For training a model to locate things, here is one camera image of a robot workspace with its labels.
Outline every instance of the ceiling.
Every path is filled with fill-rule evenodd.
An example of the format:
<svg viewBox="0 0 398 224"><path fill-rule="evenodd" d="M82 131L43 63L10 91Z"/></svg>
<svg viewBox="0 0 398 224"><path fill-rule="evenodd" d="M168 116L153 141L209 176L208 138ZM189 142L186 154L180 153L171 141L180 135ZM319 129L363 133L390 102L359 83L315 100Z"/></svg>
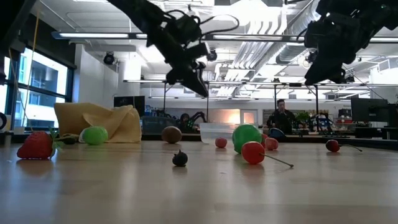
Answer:
<svg viewBox="0 0 398 224"><path fill-rule="evenodd" d="M111 4L97 1L103 0L39 0L32 13L36 14L37 11L40 11L40 18L44 22L62 32L140 32L119 9ZM219 4L220 1L221 0L206 0L201 3L193 2L192 11L189 13L199 16L201 20L209 18L212 15L231 14L236 16L243 26L239 26L236 30L229 33L294 34L294 31L292 31L293 28L303 29L299 26L295 27L296 23L301 19L301 17L297 15L310 2L304 1L284 7L269 7L266 4L273 6L273 4L282 2L282 0L263 0L263 2L261 0L238 0L230 6L215 6L215 4ZM158 5L164 11L180 9L188 12L188 4L184 2L175 3L171 0L167 2L156 1L154 4ZM303 14L305 15L302 15L302 17L310 14L310 10L314 11L314 8L310 6L307 10L308 11L304 11ZM228 16L216 18L217 20L203 24L201 26L202 31L225 29L226 27L233 27L235 25L233 19ZM378 35L389 37L398 36L398 30L393 32L383 29ZM109 49L109 47L116 45L119 49L120 47L126 49L126 51L121 50L115 52L116 57L120 60L125 60L129 57L128 51L130 47L132 45L135 46L137 53L144 61L142 74L146 77L150 77L153 74L166 74L170 70L170 67L163 62L163 56L159 51L155 47L146 48L146 42L144 40L91 40L84 43L90 45L92 49L95 49L92 50L91 54L99 60L105 55L107 51L105 49ZM207 62L205 59L203 60L207 63L206 69L215 74L217 73L215 68L218 63L230 64L237 62L238 59L241 60L241 62L246 60L245 63L241 65L246 64L245 66L247 67L245 68L249 68L248 66L252 62L254 66L250 67L250 69L253 69L254 72L239 73L234 76L235 80L238 77L250 80L257 78L256 82L264 82L277 76L283 78L287 82L289 82L289 80L295 80L295 82L297 82L302 80L302 77L304 77L307 71L305 66L303 66L303 62L300 61L300 59L303 59L302 55L304 52L302 52L302 54L294 55L294 61L289 64L271 69L273 72L269 72L269 69L266 70L268 72L264 72L265 65L272 60L271 58L274 55L273 52L280 50L278 51L279 53L282 51L282 49L278 49L278 45L276 44L254 43L250 45L250 47L248 47L248 44L245 45L245 43L242 42L232 41L211 41L208 44L210 48L216 49L218 60L216 62ZM363 68L362 70L355 70L355 72L358 77L361 77L361 79L364 79L363 81L366 82L369 76L368 68L370 65L375 65L376 63L370 63L369 66L362 67L359 65L375 59L377 61L377 59L385 55L398 55L398 45L370 45L367 49L360 51L359 55L362 55L361 62L355 62L346 67L347 69ZM283 72L284 77L280 77L280 72ZM215 78L221 77L222 75L225 76L223 78L228 78L226 72L221 75L216 74Z"/></svg>

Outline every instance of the strawberry leaves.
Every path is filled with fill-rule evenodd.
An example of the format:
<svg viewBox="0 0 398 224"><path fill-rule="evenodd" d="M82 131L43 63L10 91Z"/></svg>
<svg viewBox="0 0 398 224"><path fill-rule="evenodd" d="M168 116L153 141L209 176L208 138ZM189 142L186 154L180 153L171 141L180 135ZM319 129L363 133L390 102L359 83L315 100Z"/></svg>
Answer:
<svg viewBox="0 0 398 224"><path fill-rule="evenodd" d="M51 135L51 139L52 139L52 152L51 152L51 156L53 157L55 155L55 151L62 151L62 147L65 145L63 142L61 141L57 141L57 137L59 137L59 130L54 130L51 127L49 127L49 131L50 131L50 135Z"/></svg>

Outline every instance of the strawberry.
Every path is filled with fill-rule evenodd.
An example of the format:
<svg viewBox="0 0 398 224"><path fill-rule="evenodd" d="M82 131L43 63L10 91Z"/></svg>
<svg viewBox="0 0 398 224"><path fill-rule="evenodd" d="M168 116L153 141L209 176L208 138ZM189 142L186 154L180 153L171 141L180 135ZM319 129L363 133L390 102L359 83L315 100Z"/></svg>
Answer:
<svg viewBox="0 0 398 224"><path fill-rule="evenodd" d="M57 133L50 129L51 135L44 131L36 131L28 136L22 147L18 149L17 156L21 159L48 159L55 154L55 149L60 147L53 142Z"/></svg>

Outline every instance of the fruit stem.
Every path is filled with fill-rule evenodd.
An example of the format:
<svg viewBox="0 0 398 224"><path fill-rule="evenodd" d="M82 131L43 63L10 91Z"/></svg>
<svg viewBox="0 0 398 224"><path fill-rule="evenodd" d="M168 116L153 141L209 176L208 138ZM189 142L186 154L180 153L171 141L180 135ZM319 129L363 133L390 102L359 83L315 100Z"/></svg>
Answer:
<svg viewBox="0 0 398 224"><path fill-rule="evenodd" d="M260 155L265 156L265 157L268 157L268 158L273 159L273 160L276 160L276 161L281 162L281 163L283 163L283 164L286 164L286 165L290 166L290 168L293 168L293 166L294 166L293 164L289 164L289 163L284 162L284 161L282 161L282 160L276 159L276 158L274 158L274 157L272 157L272 156L265 155L264 153L260 153Z"/></svg>
<svg viewBox="0 0 398 224"><path fill-rule="evenodd" d="M340 145L340 146L353 147L354 149L358 150L359 152L362 152L362 149L359 149L359 148L357 148L357 147L355 147L355 146L352 146L352 145Z"/></svg>
<svg viewBox="0 0 398 224"><path fill-rule="evenodd" d="M54 140L54 141L59 141L59 140L71 139L71 138L74 138L74 136L65 136L65 137L55 138L55 139L53 139L53 140Z"/></svg>

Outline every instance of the red fruit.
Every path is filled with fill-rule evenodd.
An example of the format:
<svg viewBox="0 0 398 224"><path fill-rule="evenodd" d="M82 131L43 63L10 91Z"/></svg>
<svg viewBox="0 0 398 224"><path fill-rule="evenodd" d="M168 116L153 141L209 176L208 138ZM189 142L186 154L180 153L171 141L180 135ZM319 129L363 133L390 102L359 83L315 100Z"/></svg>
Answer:
<svg viewBox="0 0 398 224"><path fill-rule="evenodd" d="M331 152L338 152L340 150L340 145L338 141L332 139L326 142L326 148Z"/></svg>
<svg viewBox="0 0 398 224"><path fill-rule="evenodd" d="M252 165L256 165L264 160L263 154L266 153L264 147L258 142L247 142L242 147L243 159Z"/></svg>
<svg viewBox="0 0 398 224"><path fill-rule="evenodd" d="M266 139L268 138L268 135L266 134L262 134L262 141L261 141L261 145L266 148Z"/></svg>
<svg viewBox="0 0 398 224"><path fill-rule="evenodd" d="M216 146L218 148L225 148L227 144L227 140L225 138L217 138L216 139Z"/></svg>
<svg viewBox="0 0 398 224"><path fill-rule="evenodd" d="M266 149L273 151L276 150L279 146L278 140L274 139L274 138L267 138L265 140L265 145L266 145Z"/></svg>
<svg viewBox="0 0 398 224"><path fill-rule="evenodd" d="M21 159L48 159L52 150L50 135L44 131L37 131L27 137L18 149L17 156Z"/></svg>

